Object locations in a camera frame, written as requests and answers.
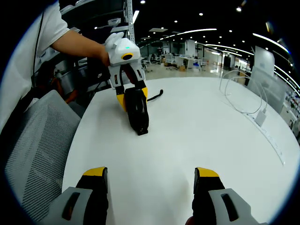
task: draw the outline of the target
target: white round table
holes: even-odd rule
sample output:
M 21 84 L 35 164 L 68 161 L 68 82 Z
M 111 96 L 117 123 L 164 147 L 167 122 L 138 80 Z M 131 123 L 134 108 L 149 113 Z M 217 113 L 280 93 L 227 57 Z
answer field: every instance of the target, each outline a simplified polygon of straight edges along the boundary
M 225 188 L 251 206 L 258 222 L 270 222 L 293 187 L 299 145 L 268 106 L 263 127 L 283 152 L 282 165 L 254 124 L 229 106 L 219 82 L 203 77 L 147 81 L 148 97 L 160 89 L 164 93 L 147 104 L 149 133 L 142 136 L 130 127 L 115 91 L 98 92 L 74 136 L 63 190 L 75 187 L 88 169 L 106 166 L 108 225 L 182 225 L 193 213 L 194 169 L 199 166 L 217 172 Z M 228 90 L 243 108 L 260 103 L 238 83 Z

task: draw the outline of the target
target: shiny floor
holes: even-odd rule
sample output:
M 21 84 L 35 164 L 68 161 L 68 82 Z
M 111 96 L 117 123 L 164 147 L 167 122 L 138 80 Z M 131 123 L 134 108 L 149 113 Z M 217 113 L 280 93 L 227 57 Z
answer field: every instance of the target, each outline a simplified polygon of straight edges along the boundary
M 173 67 L 165 67 L 163 64 L 150 64 L 147 66 L 145 73 L 146 80 L 169 78 L 169 77 L 221 77 L 223 73 L 229 72 L 224 70 L 220 66 L 207 65 L 201 70 L 196 68 L 187 69 L 185 72 L 179 71 L 179 69 Z M 225 78 L 234 77 L 237 72 L 232 72 Z

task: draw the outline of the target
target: white sleeve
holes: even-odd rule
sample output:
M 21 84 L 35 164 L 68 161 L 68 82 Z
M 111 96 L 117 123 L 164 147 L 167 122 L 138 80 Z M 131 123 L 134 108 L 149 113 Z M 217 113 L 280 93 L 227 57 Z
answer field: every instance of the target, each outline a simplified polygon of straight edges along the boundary
M 55 2 L 44 12 L 41 37 L 38 44 L 38 55 L 69 31 L 66 21 L 61 18 L 60 5 Z

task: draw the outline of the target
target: white cable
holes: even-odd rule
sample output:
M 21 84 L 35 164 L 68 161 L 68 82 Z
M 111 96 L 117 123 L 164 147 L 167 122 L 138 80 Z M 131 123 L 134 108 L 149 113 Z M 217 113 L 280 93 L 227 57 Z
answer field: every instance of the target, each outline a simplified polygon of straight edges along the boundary
M 227 84 L 226 84 L 224 93 L 222 93 L 222 91 L 221 91 L 221 84 L 222 84 L 223 77 L 226 76 L 227 74 L 232 73 L 232 72 L 235 72 L 235 71 L 236 71 L 236 72 L 240 72 L 240 73 L 242 73 L 242 74 L 245 75 L 245 76 L 236 76 L 236 77 L 233 77 L 233 78 L 229 79 L 228 82 L 227 82 Z M 225 73 L 225 74 L 222 75 L 222 77 L 221 77 L 219 90 L 220 90 L 220 92 L 221 92 L 222 94 L 225 95 L 227 101 L 232 105 L 232 107 L 233 107 L 235 110 L 237 110 L 237 111 L 240 112 L 240 113 L 254 114 L 254 113 L 256 113 L 257 111 L 260 110 L 260 108 L 262 107 L 262 104 L 263 104 L 262 93 L 261 93 L 260 89 L 259 89 L 258 86 L 257 86 L 257 83 L 258 83 L 258 82 L 256 82 L 254 79 L 253 79 L 253 81 L 254 81 L 254 83 L 256 84 L 256 87 L 257 87 L 257 89 L 259 90 L 259 94 L 260 94 L 260 97 L 261 97 L 261 104 L 260 104 L 259 108 L 258 108 L 257 110 L 255 110 L 254 112 L 243 112 L 243 111 L 238 110 L 238 109 L 231 103 L 231 101 L 228 99 L 228 97 L 227 97 L 227 95 L 226 95 L 226 89 L 227 89 L 227 85 L 228 85 L 229 81 L 232 80 L 232 79 L 234 79 L 234 78 L 240 78 L 240 77 L 244 77 L 244 78 L 247 78 L 247 79 L 249 79 L 249 80 L 251 79 L 250 76 L 248 76 L 247 74 L 245 74 L 244 72 L 239 71 L 239 70 L 231 70 L 231 71 Z M 259 85 L 261 86 L 262 91 L 263 91 L 263 93 L 264 93 L 264 95 L 265 95 L 265 97 L 266 97 L 266 106 L 265 106 L 265 108 L 264 108 L 264 110 L 263 110 L 263 111 L 265 112 L 266 109 L 267 109 L 267 106 L 268 106 L 268 98 L 267 98 L 266 92 L 264 91 L 264 88 L 263 88 L 262 84 L 259 83 Z
M 236 111 L 238 111 L 238 112 L 240 112 L 240 113 L 254 114 L 254 113 L 258 112 L 258 111 L 260 110 L 260 108 L 262 107 L 262 105 L 263 105 L 262 93 L 261 93 L 261 91 L 260 91 L 259 89 L 258 89 L 258 90 L 259 90 L 259 94 L 260 94 L 260 97 L 261 97 L 261 104 L 259 105 L 258 109 L 256 109 L 254 112 L 244 112 L 244 111 L 241 111 L 241 110 L 237 109 L 237 108 L 233 105 L 233 103 L 229 100 L 229 98 L 227 97 L 226 90 L 227 90 L 227 85 L 228 85 L 229 81 L 231 81 L 232 79 L 238 78 L 238 77 L 244 77 L 244 78 L 250 79 L 249 77 L 246 77 L 246 76 L 234 76 L 233 78 L 228 79 L 227 84 L 226 84 L 226 86 L 225 86 L 225 90 L 224 90 L 225 98 L 227 99 L 227 101 L 231 104 L 231 106 L 232 106 Z

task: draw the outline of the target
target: white t-shirt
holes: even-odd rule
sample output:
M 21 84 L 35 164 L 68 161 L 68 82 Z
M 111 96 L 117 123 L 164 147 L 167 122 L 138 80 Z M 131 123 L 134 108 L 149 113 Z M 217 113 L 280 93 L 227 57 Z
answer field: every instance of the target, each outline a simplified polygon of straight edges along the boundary
M 41 18 L 42 15 L 35 20 L 24 34 L 4 72 L 0 85 L 0 133 L 19 100 L 31 89 L 33 58 Z M 67 26 L 67 23 L 61 18 L 58 2 L 44 11 L 36 58 L 69 31 Z

